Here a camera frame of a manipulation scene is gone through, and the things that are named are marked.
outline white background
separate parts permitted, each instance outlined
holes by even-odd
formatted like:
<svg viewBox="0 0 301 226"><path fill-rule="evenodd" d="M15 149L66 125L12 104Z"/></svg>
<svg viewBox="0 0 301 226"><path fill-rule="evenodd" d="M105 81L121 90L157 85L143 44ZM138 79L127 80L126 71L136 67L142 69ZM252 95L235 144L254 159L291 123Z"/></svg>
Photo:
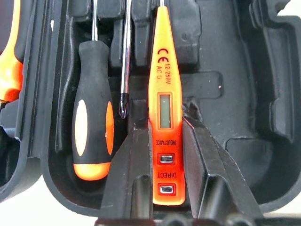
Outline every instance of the white background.
<svg viewBox="0 0 301 226"><path fill-rule="evenodd" d="M291 0L279 14L301 17L301 0ZM276 213L301 217L301 194ZM49 192L43 177L27 191L0 204L1 225L93 226L95 221L96 218L76 214L61 205Z"/></svg>

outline tool case compartment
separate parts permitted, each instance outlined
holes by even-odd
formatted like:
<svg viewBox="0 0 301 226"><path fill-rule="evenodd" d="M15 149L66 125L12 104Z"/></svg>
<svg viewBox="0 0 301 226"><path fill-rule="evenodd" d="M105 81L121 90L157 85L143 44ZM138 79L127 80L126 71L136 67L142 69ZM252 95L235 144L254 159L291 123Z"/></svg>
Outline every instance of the tool case compartment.
<svg viewBox="0 0 301 226"><path fill-rule="evenodd" d="M262 212L288 204L301 191L301 22L297 17L277 16L288 2L166 0L184 112L202 121L233 157ZM122 120L118 107L125 1L99 0L100 39L111 48L113 153L134 123L148 116L157 4L155 0L132 2L130 111ZM24 88L19 100L7 104L0 114L0 148L9 149L1 157L0 200L25 190L42 173L61 204L99 216L106 179L79 179L71 149L80 77L78 48L91 40L91 14L90 0L35 2ZM15 133L8 136L10 129ZM178 208L155 206L154 211L157 216L167 211L191 215L188 200Z"/></svg>

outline button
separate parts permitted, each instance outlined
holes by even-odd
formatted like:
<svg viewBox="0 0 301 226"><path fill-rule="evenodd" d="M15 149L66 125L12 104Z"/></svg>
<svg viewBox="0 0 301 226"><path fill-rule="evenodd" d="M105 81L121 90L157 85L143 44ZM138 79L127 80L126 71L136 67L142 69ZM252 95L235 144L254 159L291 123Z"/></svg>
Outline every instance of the button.
<svg viewBox="0 0 301 226"><path fill-rule="evenodd" d="M161 194L173 194L174 186L160 186L160 193Z"/></svg>
<svg viewBox="0 0 301 226"><path fill-rule="evenodd" d="M160 163L173 163L174 157L172 155L162 155L160 157Z"/></svg>

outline ce mark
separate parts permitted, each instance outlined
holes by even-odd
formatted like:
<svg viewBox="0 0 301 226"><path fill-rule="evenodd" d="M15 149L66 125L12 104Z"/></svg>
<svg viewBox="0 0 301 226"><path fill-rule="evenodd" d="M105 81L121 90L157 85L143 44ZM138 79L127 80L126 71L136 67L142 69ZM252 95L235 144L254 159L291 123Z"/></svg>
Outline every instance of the ce mark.
<svg viewBox="0 0 301 226"><path fill-rule="evenodd" d="M160 55L161 51L165 51L168 54L168 50L166 48L162 48L158 51L158 55ZM168 58L163 56L163 57L159 58L158 63L164 62L164 61L169 62Z"/></svg>

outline orange and black screwdriver handle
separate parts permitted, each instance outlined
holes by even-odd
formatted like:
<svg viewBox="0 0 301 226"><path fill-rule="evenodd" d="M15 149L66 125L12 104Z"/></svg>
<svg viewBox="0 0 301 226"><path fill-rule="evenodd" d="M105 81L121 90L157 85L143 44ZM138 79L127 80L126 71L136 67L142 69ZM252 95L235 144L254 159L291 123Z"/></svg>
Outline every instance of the orange and black screwdriver handle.
<svg viewBox="0 0 301 226"><path fill-rule="evenodd" d="M149 81L153 151L153 203L185 201L182 88L167 7L157 12Z"/></svg>
<svg viewBox="0 0 301 226"><path fill-rule="evenodd" d="M12 25L7 45L0 55L0 101L19 98L23 61L33 0L14 0Z"/></svg>
<svg viewBox="0 0 301 226"><path fill-rule="evenodd" d="M97 37L94 0L93 37ZM114 119L108 81L109 47L97 38L79 45L81 64L72 124L73 166L87 181L107 176L111 164Z"/></svg>

